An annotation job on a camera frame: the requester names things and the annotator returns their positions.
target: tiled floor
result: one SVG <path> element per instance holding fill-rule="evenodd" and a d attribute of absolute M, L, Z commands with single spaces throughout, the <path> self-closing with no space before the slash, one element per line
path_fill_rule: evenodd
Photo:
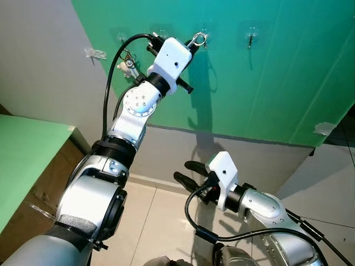
<path fill-rule="evenodd" d="M 125 188 L 128 198 L 125 211 L 116 234 L 105 243 L 108 250 L 94 252 L 92 266 L 141 266 L 148 260 L 167 255 L 170 259 L 183 259 L 193 265 L 211 265 L 211 248 L 208 242 L 194 236 L 194 230 L 184 215 L 186 195 L 164 191 L 128 182 Z M 220 236 L 243 233 L 247 227 L 232 212 L 221 212 L 215 206 L 193 200 L 191 216 L 199 224 L 213 229 Z M 313 223 L 330 241 L 353 256 L 355 229 L 334 226 L 322 222 Z M 259 239 L 253 238 L 236 243 L 258 260 L 260 266 L 271 263 Z M 341 265 L 328 249 L 324 253 L 329 265 Z"/>

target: tape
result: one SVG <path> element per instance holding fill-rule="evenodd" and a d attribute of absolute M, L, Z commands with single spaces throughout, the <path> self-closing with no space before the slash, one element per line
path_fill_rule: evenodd
<path fill-rule="evenodd" d="M 87 57 L 94 57 L 97 59 L 104 59 L 106 60 L 106 52 L 95 50 L 92 48 L 84 48 L 85 54 Z"/>
<path fill-rule="evenodd" d="M 317 133 L 323 136 L 329 136 L 333 129 L 336 128 L 336 126 L 336 124 L 328 122 L 319 123 L 315 126 L 315 130 L 313 133 Z"/>

